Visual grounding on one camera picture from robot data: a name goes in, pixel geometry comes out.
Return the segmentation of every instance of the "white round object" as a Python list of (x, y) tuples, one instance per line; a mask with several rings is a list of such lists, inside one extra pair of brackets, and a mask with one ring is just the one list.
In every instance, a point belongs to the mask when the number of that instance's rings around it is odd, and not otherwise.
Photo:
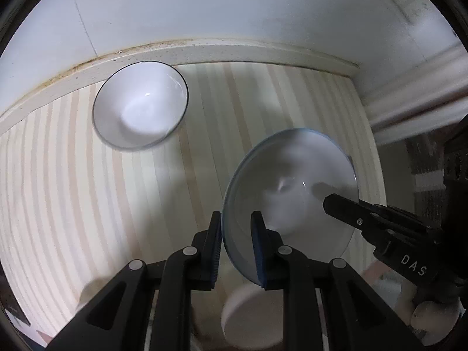
[(263, 350), (283, 340), (283, 291), (252, 283), (235, 290), (221, 313), (226, 341), (242, 350)]
[(331, 139), (298, 128), (262, 141), (240, 163), (224, 198), (223, 240), (234, 266), (260, 284), (250, 235), (255, 210), (267, 229), (308, 258), (340, 257), (354, 228), (325, 213), (324, 198), (333, 193), (359, 201), (352, 164)]
[(134, 63), (102, 85), (94, 101), (94, 128), (114, 148), (148, 148), (177, 127), (188, 101), (187, 85), (175, 68), (160, 62)]

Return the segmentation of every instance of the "person's hand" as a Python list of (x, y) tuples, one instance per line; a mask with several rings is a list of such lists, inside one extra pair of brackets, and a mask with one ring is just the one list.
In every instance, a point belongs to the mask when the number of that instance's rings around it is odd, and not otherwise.
[(425, 301), (415, 306), (415, 295), (416, 286), (403, 279), (395, 312), (407, 326), (424, 331), (420, 338), (424, 346), (434, 345), (444, 339), (455, 326), (462, 308), (460, 299), (452, 304)]

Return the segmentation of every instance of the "blue rim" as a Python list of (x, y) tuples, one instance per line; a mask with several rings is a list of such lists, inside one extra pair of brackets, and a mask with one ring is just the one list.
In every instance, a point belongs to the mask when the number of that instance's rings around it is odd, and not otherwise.
[(284, 129), (284, 130), (280, 130), (279, 132), (276, 132), (276, 133), (273, 133), (272, 135), (264, 138), (262, 141), (260, 141), (257, 145), (255, 145), (252, 149), (249, 150), (249, 152), (244, 156), (244, 158), (242, 159), (242, 161), (240, 162), (239, 166), (237, 166), (237, 169), (235, 170), (233, 176), (231, 177), (231, 180), (229, 181), (229, 184), (228, 184), (228, 188), (226, 188), (226, 192), (224, 194), (224, 199), (223, 199), (223, 209), (221, 211), (221, 234), (222, 234), (222, 238), (223, 238), (223, 244), (224, 244), (224, 249), (226, 250), (226, 253), (228, 254), (228, 257), (229, 257), (229, 260), (231, 261), (231, 263), (233, 264), (233, 266), (236, 268), (236, 270), (242, 275), (244, 276), (247, 280), (255, 283), (256, 285), (259, 285), (257, 281), (252, 281), (250, 279), (250, 277), (244, 275), (244, 273), (239, 270), (235, 264), (235, 262), (233, 261), (232, 257), (231, 257), (231, 252), (229, 251), (228, 249), (228, 245), (226, 243), (226, 232), (225, 232), (225, 219), (224, 219), (224, 211), (225, 211), (225, 207), (226, 207), (226, 202), (228, 200), (228, 197), (231, 193), (231, 190), (232, 190), (232, 186), (233, 186), (233, 182), (234, 180), (236, 179), (237, 175), (239, 174), (239, 172), (242, 170), (243, 166), (245, 165), (245, 163), (250, 159), (250, 157), (252, 156), (252, 153), (254, 153), (258, 148), (260, 148), (262, 145), (264, 145), (266, 142), (270, 141), (271, 139), (275, 138), (276, 136), (279, 136), (285, 132), (297, 132), (297, 131), (305, 131), (305, 132), (312, 132), (314, 134), (318, 134), (319, 136), (322, 136), (324, 138), (326, 138), (327, 140), (329, 140), (331, 143), (333, 143), (333, 145), (335, 145), (341, 153), (343, 153), (343, 155), (346, 157), (347, 161), (349, 162), (350, 166), (351, 166), (351, 169), (353, 170), (353, 176), (354, 176), (354, 180), (356, 181), (356, 188), (357, 188), (357, 195), (359, 196), (359, 185), (357, 184), (357, 178), (356, 178), (356, 171), (354, 169), (354, 165), (351, 163), (348, 155), (346, 154), (346, 152), (341, 148), (340, 145), (338, 145), (336, 143), (335, 140), (331, 139), (330, 137), (328, 137), (327, 135), (321, 133), (321, 132), (318, 132), (316, 130), (313, 130), (313, 129), (310, 129), (310, 128), (290, 128), (290, 129)]

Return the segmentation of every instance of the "white lettering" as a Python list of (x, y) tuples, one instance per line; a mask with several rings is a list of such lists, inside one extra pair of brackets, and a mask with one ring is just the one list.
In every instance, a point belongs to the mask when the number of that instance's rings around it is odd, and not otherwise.
[(408, 261), (410, 260), (409, 258), (410, 258), (410, 257), (409, 257), (407, 254), (404, 255), (403, 260), (401, 261), (401, 263), (402, 263), (402, 264), (408, 264)]

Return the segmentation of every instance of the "striped tablecloth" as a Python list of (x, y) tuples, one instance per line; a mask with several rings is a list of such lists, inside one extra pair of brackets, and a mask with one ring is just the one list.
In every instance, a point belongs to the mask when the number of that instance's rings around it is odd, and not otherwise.
[[(327, 134), (352, 157), (361, 199), (385, 204), (380, 162), (345, 77), (259, 63), (178, 66), (189, 87), (179, 129), (143, 152), (95, 134), (103, 82), (29, 114), (0, 137), (0, 260), (24, 313), (54, 336), (129, 260), (154, 262), (190, 244), (220, 210), (242, 157), (291, 127)], [(355, 233), (344, 257), (362, 271), (372, 248)], [(229, 261), (222, 254), (222, 265)], [(196, 295), (196, 317), (218, 318), (227, 282)]]

